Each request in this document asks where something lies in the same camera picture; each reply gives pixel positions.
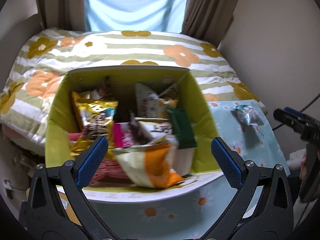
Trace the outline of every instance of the blue curtain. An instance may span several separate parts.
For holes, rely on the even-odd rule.
[[[85,0],[87,31],[180,33],[187,0]]]

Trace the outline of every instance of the blue and silver package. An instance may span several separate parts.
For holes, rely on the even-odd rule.
[[[236,115],[241,123],[246,125],[263,125],[258,112],[250,105],[237,105],[233,109],[236,110]]]

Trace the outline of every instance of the orange and white snack bag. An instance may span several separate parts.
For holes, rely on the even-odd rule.
[[[166,160],[171,144],[168,141],[152,145],[116,148],[113,153],[127,176],[137,186],[168,188],[184,180]]]

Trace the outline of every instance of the light blue tablecloth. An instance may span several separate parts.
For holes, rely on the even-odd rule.
[[[238,104],[250,104],[258,111],[264,125],[242,126],[232,114]],[[254,100],[208,103],[220,136],[245,160],[258,166],[273,167],[280,163],[289,169],[272,129]],[[260,196],[259,187],[248,210]],[[230,203],[236,190],[225,177],[187,195],[146,204],[92,203],[100,217],[121,238],[139,240],[198,239],[217,220]]]

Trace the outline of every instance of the striped quilt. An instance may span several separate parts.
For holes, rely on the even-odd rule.
[[[81,33],[50,28],[21,48],[0,101],[1,123],[44,145],[46,121],[64,74],[108,65],[189,68],[206,101],[255,99],[216,48],[183,34],[148,31]]]

